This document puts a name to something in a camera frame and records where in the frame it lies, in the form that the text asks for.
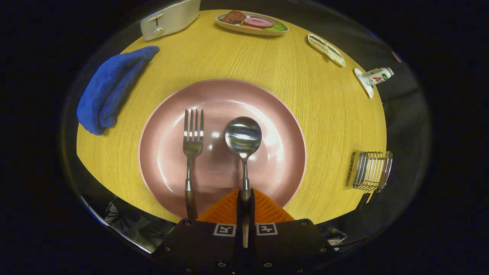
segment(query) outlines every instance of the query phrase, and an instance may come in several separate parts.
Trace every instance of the orange silicone pad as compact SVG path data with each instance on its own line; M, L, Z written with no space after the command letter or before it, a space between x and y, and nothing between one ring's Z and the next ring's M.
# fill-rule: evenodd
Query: orange silicone pad
M287 211L280 207L267 195L253 189L255 194L255 224L282 223L293 221ZM236 224L236 203L239 190L235 190L211 206L197 220L216 224Z

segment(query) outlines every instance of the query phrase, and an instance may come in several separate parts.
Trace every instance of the fork handle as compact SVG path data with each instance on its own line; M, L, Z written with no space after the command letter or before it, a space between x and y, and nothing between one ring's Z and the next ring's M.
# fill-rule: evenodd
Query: fork handle
M190 220L197 219L197 206L195 204L195 194L192 189L192 180L185 180L185 204L187 206L187 217Z

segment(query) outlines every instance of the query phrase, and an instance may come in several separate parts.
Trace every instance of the table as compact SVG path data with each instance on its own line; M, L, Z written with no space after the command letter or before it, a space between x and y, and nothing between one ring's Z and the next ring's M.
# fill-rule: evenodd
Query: table
M159 46L160 52L141 75L112 128L95 136L78 125L79 159L121 199L177 222L180 218L156 201L139 173L137 146L144 123L162 100L182 87L213 78L239 79L277 95L304 132L307 170L285 210L296 219L309 218L314 223L353 210L364 191L345 185L352 152L386 149L385 117L377 89L369 99L352 73L354 68L364 70L338 47L347 65L335 65L307 43L307 30L277 19L289 27L283 36L234 32L214 21L228 11L201 11L181 32L148 42L141 37L129 45L122 53L149 45Z

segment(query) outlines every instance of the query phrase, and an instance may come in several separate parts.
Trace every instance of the toast rack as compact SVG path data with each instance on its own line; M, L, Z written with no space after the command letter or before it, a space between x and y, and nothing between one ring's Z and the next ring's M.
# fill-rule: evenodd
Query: toast rack
M346 185L380 193L386 186L392 166L392 152L353 152Z

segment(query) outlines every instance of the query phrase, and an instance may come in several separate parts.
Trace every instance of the pink plate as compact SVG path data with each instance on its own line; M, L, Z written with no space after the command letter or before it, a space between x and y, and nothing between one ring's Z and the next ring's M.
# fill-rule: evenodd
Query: pink plate
M290 109L272 93L248 82L212 79L196 82L167 97L150 115L139 140L139 169L149 191L173 214L186 217L183 154L185 109L204 110L204 144L192 165L197 213L241 188L242 166L224 140L235 117L258 122L263 140L248 160L250 186L285 206L306 169L304 135Z

